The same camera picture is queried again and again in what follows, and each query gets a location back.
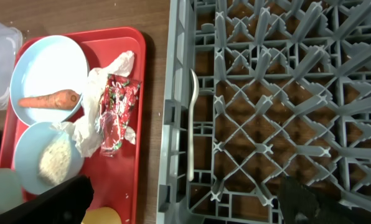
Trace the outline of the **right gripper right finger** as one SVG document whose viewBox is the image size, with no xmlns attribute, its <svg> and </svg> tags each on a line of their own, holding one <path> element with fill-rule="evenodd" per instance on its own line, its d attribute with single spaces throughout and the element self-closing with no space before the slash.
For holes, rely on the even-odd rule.
<svg viewBox="0 0 371 224">
<path fill-rule="evenodd" d="M 278 202 L 285 224 L 371 223 L 371 215 L 354 212 L 290 176 L 281 178 Z"/>
</svg>

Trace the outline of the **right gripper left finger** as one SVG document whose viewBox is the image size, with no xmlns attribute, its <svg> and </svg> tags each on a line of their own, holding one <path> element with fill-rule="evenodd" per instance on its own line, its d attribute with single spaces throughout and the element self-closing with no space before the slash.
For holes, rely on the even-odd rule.
<svg viewBox="0 0 371 224">
<path fill-rule="evenodd" d="M 0 224 L 80 224 L 93 200 L 89 177 L 77 175 L 54 188 L 0 214 Z"/>
</svg>

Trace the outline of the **white rice pile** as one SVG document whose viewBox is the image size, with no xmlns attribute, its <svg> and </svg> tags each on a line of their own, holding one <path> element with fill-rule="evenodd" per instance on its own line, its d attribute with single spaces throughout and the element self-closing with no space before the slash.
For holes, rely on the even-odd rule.
<svg viewBox="0 0 371 224">
<path fill-rule="evenodd" d="M 39 159 L 39 177 L 47 184 L 61 184 L 68 174 L 71 144 L 66 133 L 60 133 L 42 150 Z"/>
</svg>

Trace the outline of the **white napkin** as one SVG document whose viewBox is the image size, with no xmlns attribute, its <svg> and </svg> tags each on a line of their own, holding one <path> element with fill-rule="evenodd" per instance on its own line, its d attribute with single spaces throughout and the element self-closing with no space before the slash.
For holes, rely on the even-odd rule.
<svg viewBox="0 0 371 224">
<path fill-rule="evenodd" d="M 100 98 L 105 90 L 109 75 L 128 77 L 133 69 L 134 52 L 120 54 L 109 66 L 93 68 L 83 85 L 82 108 L 84 115 L 75 122 L 52 123 L 54 130 L 63 131 L 75 141 L 75 147 L 82 157 L 91 157 L 102 143 L 102 134 L 97 131 Z"/>
</svg>

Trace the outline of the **light blue plate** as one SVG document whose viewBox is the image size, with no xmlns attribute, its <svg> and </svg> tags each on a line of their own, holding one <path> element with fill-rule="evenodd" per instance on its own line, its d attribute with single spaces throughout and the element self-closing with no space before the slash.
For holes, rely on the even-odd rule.
<svg viewBox="0 0 371 224">
<path fill-rule="evenodd" d="M 10 100 L 16 116 L 28 126 L 68 120 L 80 109 L 81 100 L 69 110 L 25 108 L 19 100 L 52 96 L 60 90 L 73 90 L 82 98 L 89 71 L 83 50 L 71 38 L 51 35 L 34 42 L 20 56 L 11 77 Z"/>
</svg>

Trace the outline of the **pale green bowl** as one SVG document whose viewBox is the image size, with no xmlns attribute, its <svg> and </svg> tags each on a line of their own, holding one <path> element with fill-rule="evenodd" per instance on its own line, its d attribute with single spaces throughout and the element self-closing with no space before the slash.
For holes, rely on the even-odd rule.
<svg viewBox="0 0 371 224">
<path fill-rule="evenodd" d="M 24 203 L 21 182 L 12 169 L 0 169 L 0 214 Z"/>
</svg>

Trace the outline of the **yellow plastic cup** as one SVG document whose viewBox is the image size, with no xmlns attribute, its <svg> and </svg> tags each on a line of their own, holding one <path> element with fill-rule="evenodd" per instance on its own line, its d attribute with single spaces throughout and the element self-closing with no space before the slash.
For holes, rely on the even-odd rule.
<svg viewBox="0 0 371 224">
<path fill-rule="evenodd" d="M 110 207 L 87 210 L 81 224 L 122 224 L 118 213 Z"/>
</svg>

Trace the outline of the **orange carrot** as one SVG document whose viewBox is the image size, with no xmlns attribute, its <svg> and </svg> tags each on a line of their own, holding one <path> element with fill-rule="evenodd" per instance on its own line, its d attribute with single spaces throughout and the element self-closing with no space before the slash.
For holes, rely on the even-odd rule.
<svg viewBox="0 0 371 224">
<path fill-rule="evenodd" d="M 21 98 L 18 105 L 23 108 L 72 110 L 80 101 L 80 95 L 73 90 L 60 90 L 49 95 Z"/>
</svg>

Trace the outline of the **red snack wrapper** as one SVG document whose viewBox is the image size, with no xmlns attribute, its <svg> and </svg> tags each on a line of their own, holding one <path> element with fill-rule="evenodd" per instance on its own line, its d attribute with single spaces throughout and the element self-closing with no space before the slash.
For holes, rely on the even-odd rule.
<svg viewBox="0 0 371 224">
<path fill-rule="evenodd" d="M 98 131 L 102 136 L 100 154 L 114 156 L 126 140 L 136 144 L 136 132 L 129 126 L 135 108 L 141 82 L 109 74 L 105 90 L 100 98 Z"/>
</svg>

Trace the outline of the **light blue bowl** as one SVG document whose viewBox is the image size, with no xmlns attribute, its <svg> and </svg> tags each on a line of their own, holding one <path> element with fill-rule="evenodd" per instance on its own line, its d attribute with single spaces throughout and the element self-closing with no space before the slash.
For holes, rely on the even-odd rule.
<svg viewBox="0 0 371 224">
<path fill-rule="evenodd" d="M 14 169 L 19 175 L 23 189 L 30 194 L 40 195 L 55 187 L 41 179 L 38 170 L 42 150 L 56 135 L 65 133 L 52 129 L 51 125 L 51 122 L 35 123 L 25 130 L 17 142 L 14 153 Z M 67 136 L 71 144 L 71 160 L 68 174 L 63 182 L 75 177 L 84 163 L 84 158 L 75 147 L 75 141 L 70 139 L 68 134 Z"/>
</svg>

